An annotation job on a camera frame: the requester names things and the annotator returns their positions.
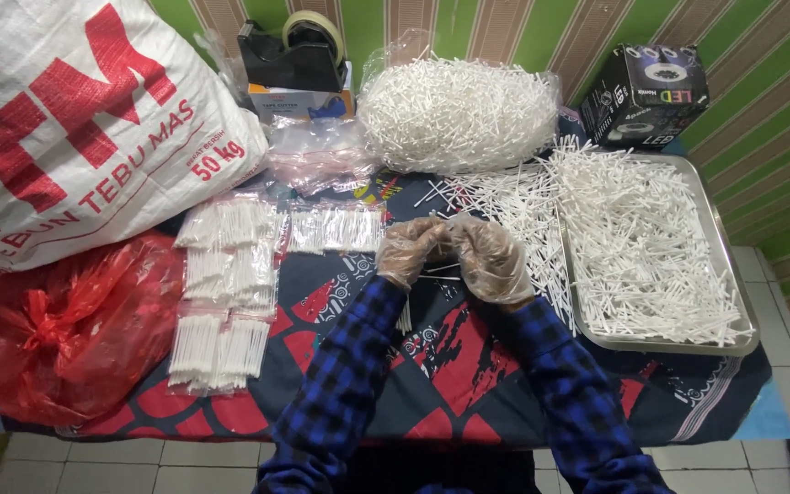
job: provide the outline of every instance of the plastic glove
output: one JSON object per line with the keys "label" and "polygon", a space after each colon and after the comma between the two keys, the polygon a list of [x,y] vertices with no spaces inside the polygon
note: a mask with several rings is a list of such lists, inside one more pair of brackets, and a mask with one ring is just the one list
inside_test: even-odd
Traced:
{"label": "plastic glove", "polygon": [[533,298],[526,266],[526,249],[499,223],[467,213],[451,220],[453,248],[459,255],[462,278],[482,301],[514,304]]}
{"label": "plastic glove", "polygon": [[440,218],[416,218],[395,223],[385,233],[377,250],[377,274],[400,286],[405,292],[420,276],[428,253],[447,236],[447,225]]}

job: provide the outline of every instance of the black box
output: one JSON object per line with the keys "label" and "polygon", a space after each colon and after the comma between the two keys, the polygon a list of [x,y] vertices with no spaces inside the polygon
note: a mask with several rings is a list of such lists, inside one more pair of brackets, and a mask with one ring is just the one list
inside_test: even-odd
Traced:
{"label": "black box", "polygon": [[696,47],[620,44],[590,86],[581,118],[600,146],[662,150],[708,106]]}

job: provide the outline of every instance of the table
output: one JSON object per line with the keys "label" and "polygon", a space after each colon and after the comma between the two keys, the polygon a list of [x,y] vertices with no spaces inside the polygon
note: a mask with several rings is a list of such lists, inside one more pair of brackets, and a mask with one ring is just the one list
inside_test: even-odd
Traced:
{"label": "table", "polygon": [[[561,126],[578,122],[568,111],[561,119]],[[382,197],[394,220],[409,220],[445,208],[440,198],[413,207],[430,190],[431,178],[384,171],[366,189],[326,195]],[[179,222],[174,219],[163,228],[175,228]],[[169,396],[165,360],[122,406],[81,427],[56,432],[91,440],[268,440],[320,340],[373,273],[371,255],[288,254],[280,271],[278,317],[270,330],[262,375],[249,384],[248,393]],[[411,291],[410,305],[414,331],[403,341],[400,334],[392,341],[389,376],[367,443],[435,440],[545,446],[546,421],[526,377],[470,307],[464,285],[421,279]],[[747,357],[734,358],[613,352],[582,336],[578,339],[608,372],[641,446],[732,438],[771,379],[761,345]],[[5,425],[46,432],[10,420]]]}

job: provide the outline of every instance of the stainless steel tray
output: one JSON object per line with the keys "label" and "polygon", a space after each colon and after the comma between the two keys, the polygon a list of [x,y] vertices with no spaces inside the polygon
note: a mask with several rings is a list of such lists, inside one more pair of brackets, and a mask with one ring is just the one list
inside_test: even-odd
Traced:
{"label": "stainless steel tray", "polygon": [[569,244],[569,232],[566,229],[565,221],[560,218],[560,235],[563,238],[563,249],[565,251],[566,275],[569,278],[571,289],[572,313],[575,317],[577,329],[590,341],[609,350],[625,350],[633,352],[664,352],[669,354],[699,354],[699,355],[727,355],[742,357],[751,354],[760,341],[760,329],[755,311],[749,302],[749,297],[745,294],[745,286],[742,284],[742,277],[739,275],[737,263],[734,262],[733,255],[730,253],[730,243],[724,228],[721,225],[721,217],[715,208],[712,199],[706,193],[706,180],[703,179],[697,168],[681,156],[660,155],[660,154],[632,154],[632,157],[639,160],[648,160],[655,163],[669,163],[675,166],[676,170],[684,176],[688,188],[694,193],[694,200],[697,203],[699,213],[699,223],[702,225],[703,235],[709,241],[709,249],[712,258],[712,267],[717,274],[724,270],[730,270],[731,275],[726,278],[728,290],[734,286],[737,288],[736,305],[742,318],[731,322],[730,326],[738,331],[755,328],[754,333],[749,336],[737,337],[736,344],[719,347],[716,344],[689,344],[675,343],[665,338],[649,338],[643,341],[636,341],[623,338],[612,338],[600,336],[587,329],[584,318],[581,316],[581,303],[577,297],[574,266],[571,260],[571,246]]}

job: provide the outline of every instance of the shirt sleeve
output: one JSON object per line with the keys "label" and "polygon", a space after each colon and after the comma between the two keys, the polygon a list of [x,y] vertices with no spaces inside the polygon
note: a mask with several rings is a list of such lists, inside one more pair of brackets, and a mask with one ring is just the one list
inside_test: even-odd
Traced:
{"label": "shirt sleeve", "polygon": [[346,474],[382,387],[385,354],[407,295],[374,276],[319,344],[294,401],[273,426],[277,451],[255,492],[331,492]]}
{"label": "shirt sleeve", "polygon": [[673,494],[632,432],[605,373],[543,297],[506,316],[549,421],[556,465],[575,492]]}

